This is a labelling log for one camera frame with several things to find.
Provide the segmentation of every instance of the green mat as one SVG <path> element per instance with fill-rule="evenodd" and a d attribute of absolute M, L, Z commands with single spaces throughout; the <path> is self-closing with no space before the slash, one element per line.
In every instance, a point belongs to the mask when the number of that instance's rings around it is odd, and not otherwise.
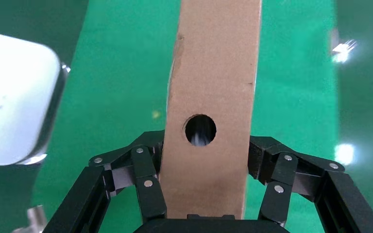
<path fill-rule="evenodd" d="M 91 0 L 33 204 L 51 217 L 89 158 L 165 126 L 179 1 Z M 252 135 L 333 159 L 336 77 L 329 54 L 331 1 L 264 1 Z M 245 217 L 258 216 L 265 187 L 248 179 Z M 141 224 L 133 187 L 114 197 L 100 232 Z M 315 207 L 291 197 L 286 228 L 323 232 Z"/>

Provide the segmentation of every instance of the hole in cardboard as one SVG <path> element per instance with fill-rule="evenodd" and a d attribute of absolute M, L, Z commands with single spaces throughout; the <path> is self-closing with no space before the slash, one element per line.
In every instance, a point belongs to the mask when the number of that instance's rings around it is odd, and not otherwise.
<path fill-rule="evenodd" d="M 186 138 L 197 147 L 211 143 L 216 132 L 215 122 L 207 115 L 196 115 L 189 119 L 185 126 Z"/>

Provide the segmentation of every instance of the metal screw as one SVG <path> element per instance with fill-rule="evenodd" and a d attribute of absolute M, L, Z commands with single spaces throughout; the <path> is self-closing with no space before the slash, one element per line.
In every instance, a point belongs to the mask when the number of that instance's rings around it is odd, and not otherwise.
<path fill-rule="evenodd" d="M 288 160 L 288 161 L 291 161 L 291 160 L 292 160 L 292 157 L 289 156 L 289 155 L 286 155 L 286 156 L 284 156 L 284 159 L 286 159 L 286 160 Z"/>
<path fill-rule="evenodd" d="M 102 158 L 96 158 L 96 159 L 94 159 L 94 163 L 98 164 L 100 162 L 102 162 Z"/>
<path fill-rule="evenodd" d="M 152 184 L 153 184 L 153 183 L 152 183 L 152 181 L 150 181 L 150 180 L 147 180 L 147 181 L 144 182 L 144 186 L 145 186 L 145 187 L 151 187 Z"/>
<path fill-rule="evenodd" d="M 336 164 L 330 163 L 329 166 L 332 167 L 333 169 L 338 169 L 338 165 Z"/>
<path fill-rule="evenodd" d="M 275 191 L 277 191 L 278 193 L 283 193 L 284 192 L 284 188 L 279 186 L 279 185 L 276 185 L 274 187 Z"/>

